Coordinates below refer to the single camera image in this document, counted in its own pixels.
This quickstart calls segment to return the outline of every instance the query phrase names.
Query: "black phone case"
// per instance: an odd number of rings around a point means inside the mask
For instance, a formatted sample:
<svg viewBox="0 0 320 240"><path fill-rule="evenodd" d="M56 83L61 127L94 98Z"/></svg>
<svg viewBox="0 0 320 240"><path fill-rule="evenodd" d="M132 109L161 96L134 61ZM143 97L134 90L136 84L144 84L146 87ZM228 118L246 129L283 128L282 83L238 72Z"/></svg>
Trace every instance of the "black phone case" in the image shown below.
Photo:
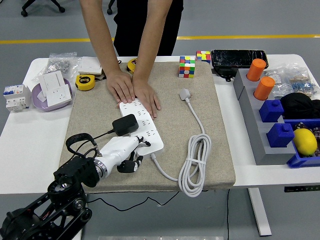
<svg viewBox="0 0 320 240"><path fill-rule="evenodd" d="M269 67L268 59L263 50L212 50L211 62L215 72L227 81L231 81L238 69L249 69L254 59L265 61L265 68Z"/></svg>

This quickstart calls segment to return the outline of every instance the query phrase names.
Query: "white power cord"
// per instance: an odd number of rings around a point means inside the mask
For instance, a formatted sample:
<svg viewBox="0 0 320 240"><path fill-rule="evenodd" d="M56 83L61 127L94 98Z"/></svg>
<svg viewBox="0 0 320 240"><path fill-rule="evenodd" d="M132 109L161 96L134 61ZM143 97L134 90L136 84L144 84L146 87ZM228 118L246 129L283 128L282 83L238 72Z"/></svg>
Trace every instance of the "white power cord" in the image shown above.
<svg viewBox="0 0 320 240"><path fill-rule="evenodd" d="M191 103L189 101L189 98L191 97L190 92L187 89L182 89L180 91L180 98L183 101L186 101L191 112L193 113L195 119L199 123L202 133L199 135L193 135L189 139L188 143L188 154L186 157L186 160L183 164L183 167L180 171L179 178L173 178L169 176L168 174L163 171L163 169L160 167L156 155L154 153L151 154L151 158L154 161L155 165L159 169L159 171L169 180L178 182L179 187L182 192L184 192L187 196L195 198L197 197L205 183L205 177L206 177L206 164L207 159L209 157L210 151L211 151L211 139L210 137L205 134L205 129L198 118L197 114L195 113L194 109L191 106ZM191 173L191 166L196 165L194 171ZM198 172L198 178L196 183L193 183L191 181L191 178Z"/></svg>

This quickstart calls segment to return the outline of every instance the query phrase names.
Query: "office chair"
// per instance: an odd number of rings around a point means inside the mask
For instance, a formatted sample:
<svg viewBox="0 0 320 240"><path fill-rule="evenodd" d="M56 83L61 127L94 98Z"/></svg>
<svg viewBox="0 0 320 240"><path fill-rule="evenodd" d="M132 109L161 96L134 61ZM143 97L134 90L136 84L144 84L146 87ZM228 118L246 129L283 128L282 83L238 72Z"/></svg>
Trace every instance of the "office chair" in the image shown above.
<svg viewBox="0 0 320 240"><path fill-rule="evenodd" d="M27 17L28 16L28 13L26 11L26 8L29 7L31 4L33 4L35 2L35 0L28 0L22 7L22 12L21 12L21 15L24 16L24 17ZM53 2L58 8L59 8L59 11L61 13L64 13L65 12L65 9L60 6L60 4L57 2L57 0L51 0L51 2Z"/></svg>
<svg viewBox="0 0 320 240"><path fill-rule="evenodd" d="M107 9L107 11L106 11L106 13L108 14L108 15L111 15L112 14L112 9L111 9L111 7L112 7L112 5L115 3L115 0L111 0L110 2L109 2L109 5L108 5L108 9Z"/></svg>

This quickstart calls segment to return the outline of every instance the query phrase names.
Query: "chair wheel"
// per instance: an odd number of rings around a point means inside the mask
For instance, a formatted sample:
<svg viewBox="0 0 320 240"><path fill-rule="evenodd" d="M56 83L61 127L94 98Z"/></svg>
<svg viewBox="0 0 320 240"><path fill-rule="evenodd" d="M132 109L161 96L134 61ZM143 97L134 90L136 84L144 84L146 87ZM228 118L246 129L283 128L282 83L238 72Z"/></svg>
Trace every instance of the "chair wheel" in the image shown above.
<svg viewBox="0 0 320 240"><path fill-rule="evenodd" d="M24 17L27 17L27 16L28 16L28 13L27 13L25 10L22 10L22 11L21 11L21 15L24 16Z"/></svg>

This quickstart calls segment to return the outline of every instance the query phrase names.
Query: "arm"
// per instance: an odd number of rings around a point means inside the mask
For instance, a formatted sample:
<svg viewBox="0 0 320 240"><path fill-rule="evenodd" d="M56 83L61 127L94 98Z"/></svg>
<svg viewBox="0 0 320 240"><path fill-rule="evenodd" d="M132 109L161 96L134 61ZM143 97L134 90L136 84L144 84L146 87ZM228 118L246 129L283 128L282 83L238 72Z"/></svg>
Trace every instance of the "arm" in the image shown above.
<svg viewBox="0 0 320 240"><path fill-rule="evenodd" d="M129 74L122 72L110 31L102 11L102 0L79 0L84 23L97 58L107 76L107 88L117 102L135 99Z"/></svg>
<svg viewBox="0 0 320 240"><path fill-rule="evenodd" d="M138 61L132 77L135 95L153 118L157 117L157 109L160 110L161 106L155 91L148 84L148 79L158 53L172 1L148 1L147 19L140 42Z"/></svg>

